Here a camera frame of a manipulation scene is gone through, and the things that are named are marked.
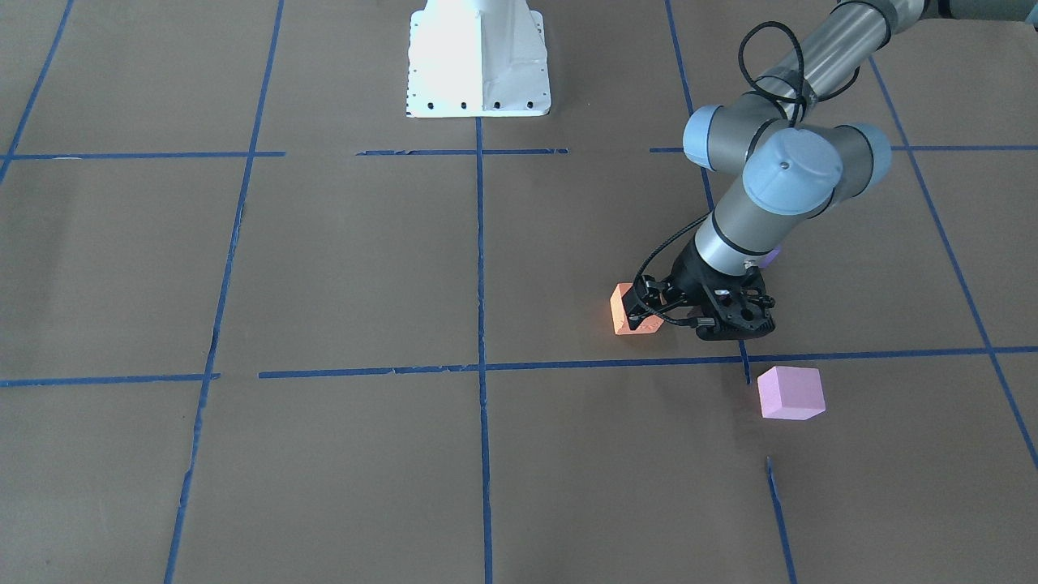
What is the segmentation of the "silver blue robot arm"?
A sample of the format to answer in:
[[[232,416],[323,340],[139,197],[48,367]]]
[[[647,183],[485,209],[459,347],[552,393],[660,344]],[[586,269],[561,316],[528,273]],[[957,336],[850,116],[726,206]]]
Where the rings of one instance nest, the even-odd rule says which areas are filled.
[[[801,222],[863,195],[892,163],[886,134],[868,123],[805,126],[816,104],[844,92],[861,64],[922,19],[1036,22],[1034,1],[840,1],[801,41],[767,21],[792,45],[730,105],[696,108],[683,151],[701,169],[734,174],[729,191],[691,221],[691,240],[661,280],[639,269],[611,296],[618,335],[652,333],[663,323],[696,330],[703,341],[749,340],[774,331],[774,299],[764,259]]]

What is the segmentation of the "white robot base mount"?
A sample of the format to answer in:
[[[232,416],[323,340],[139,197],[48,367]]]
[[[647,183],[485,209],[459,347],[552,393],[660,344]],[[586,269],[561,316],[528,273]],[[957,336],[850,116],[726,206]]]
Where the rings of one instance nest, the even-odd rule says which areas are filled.
[[[408,30],[408,118],[552,110],[544,19],[526,1],[427,1]]]

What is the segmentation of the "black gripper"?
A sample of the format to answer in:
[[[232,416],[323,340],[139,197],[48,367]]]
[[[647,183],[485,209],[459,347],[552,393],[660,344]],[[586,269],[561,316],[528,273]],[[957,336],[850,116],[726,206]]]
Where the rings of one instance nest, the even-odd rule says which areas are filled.
[[[700,339],[757,339],[774,332],[774,297],[766,293],[759,268],[729,276],[700,257],[689,243],[662,280],[634,277],[634,325],[654,316],[696,330]]]

